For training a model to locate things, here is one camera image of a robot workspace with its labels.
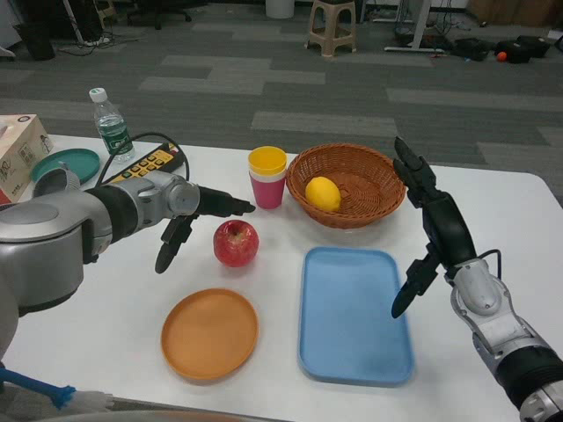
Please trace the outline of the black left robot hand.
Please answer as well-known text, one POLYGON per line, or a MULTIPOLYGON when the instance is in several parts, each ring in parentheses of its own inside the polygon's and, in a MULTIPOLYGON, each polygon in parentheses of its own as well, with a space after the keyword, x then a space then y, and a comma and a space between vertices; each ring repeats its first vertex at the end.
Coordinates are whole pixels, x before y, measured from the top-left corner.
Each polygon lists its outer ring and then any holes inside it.
POLYGON ((256 209, 247 200, 236 199, 228 193, 203 186, 199 187, 199 195, 199 203, 190 215, 176 216, 169 221, 161 236, 163 244, 157 255, 156 273, 161 274, 168 269, 177 256, 180 246, 190 237, 192 222, 200 215, 216 217, 242 216, 252 213, 256 209))

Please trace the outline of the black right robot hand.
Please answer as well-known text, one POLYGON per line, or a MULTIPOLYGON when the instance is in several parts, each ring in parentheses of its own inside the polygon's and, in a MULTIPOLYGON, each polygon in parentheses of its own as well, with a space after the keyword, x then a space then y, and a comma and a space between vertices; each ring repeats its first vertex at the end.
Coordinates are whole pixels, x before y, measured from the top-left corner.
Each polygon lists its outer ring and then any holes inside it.
POLYGON ((426 293, 442 266, 449 270, 477 253, 471 233, 453 197, 436 188, 436 176, 423 156, 416 155, 400 137, 395 138, 398 155, 393 168, 407 187, 407 196, 422 212, 423 229, 428 236, 427 255, 416 259, 406 271, 406 282, 391 307, 391 316, 400 317, 413 299, 426 293))

